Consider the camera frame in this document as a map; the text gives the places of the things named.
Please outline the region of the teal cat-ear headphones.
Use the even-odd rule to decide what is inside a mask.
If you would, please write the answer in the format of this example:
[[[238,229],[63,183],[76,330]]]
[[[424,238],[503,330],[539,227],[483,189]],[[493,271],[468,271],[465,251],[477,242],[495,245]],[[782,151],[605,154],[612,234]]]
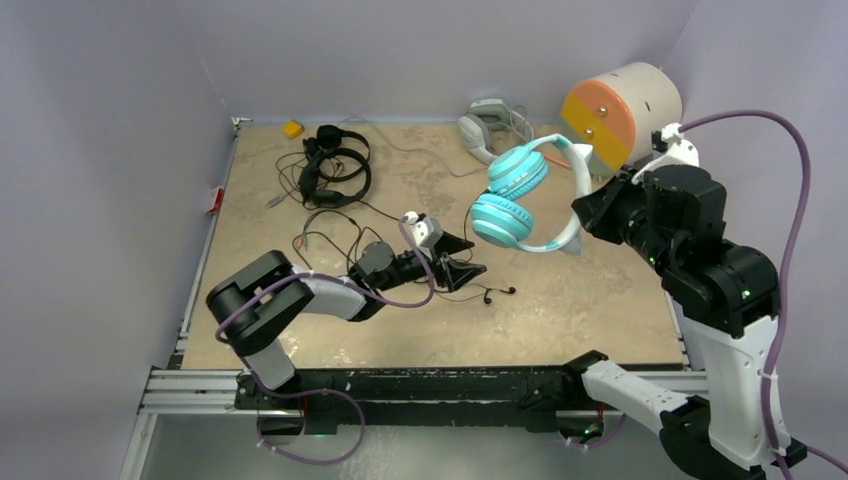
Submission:
[[[577,214],[571,215],[553,240],[537,246],[525,242],[534,229],[535,219],[518,200],[539,187],[549,173],[547,160],[538,150],[545,144],[553,145],[565,156],[574,174],[575,197],[580,199],[593,192],[588,169],[588,160],[594,151],[591,145],[573,143],[561,134],[537,138],[508,150],[489,165],[487,189],[469,209],[471,229],[481,239],[501,248],[580,255],[583,252],[582,224]]]

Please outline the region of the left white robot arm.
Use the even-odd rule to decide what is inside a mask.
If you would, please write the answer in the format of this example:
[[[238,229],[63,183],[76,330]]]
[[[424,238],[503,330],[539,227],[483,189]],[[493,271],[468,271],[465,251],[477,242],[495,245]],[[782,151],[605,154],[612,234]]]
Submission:
[[[217,340],[252,371],[260,397],[284,409],[297,399],[298,382],[279,337],[299,315],[362,322],[391,305],[384,291],[407,283],[425,281],[432,290],[456,291],[487,270],[455,259],[455,253],[473,245],[445,234],[427,254],[418,248],[395,253],[386,242],[372,242],[344,276],[303,269],[271,250],[214,287],[206,305],[219,324]]]

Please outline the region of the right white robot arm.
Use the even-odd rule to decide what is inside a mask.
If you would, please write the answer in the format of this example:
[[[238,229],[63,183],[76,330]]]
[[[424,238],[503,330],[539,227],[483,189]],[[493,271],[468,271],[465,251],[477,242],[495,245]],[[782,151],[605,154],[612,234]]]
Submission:
[[[764,407],[761,385],[778,332],[778,272],[760,251],[724,236],[725,187],[696,166],[663,166],[643,177],[625,169],[572,207],[592,236],[630,246],[681,306],[683,341],[706,374],[707,395],[674,392],[591,351],[565,366],[564,399],[592,400],[655,433],[672,461],[698,479],[762,479],[769,465],[806,457]]]

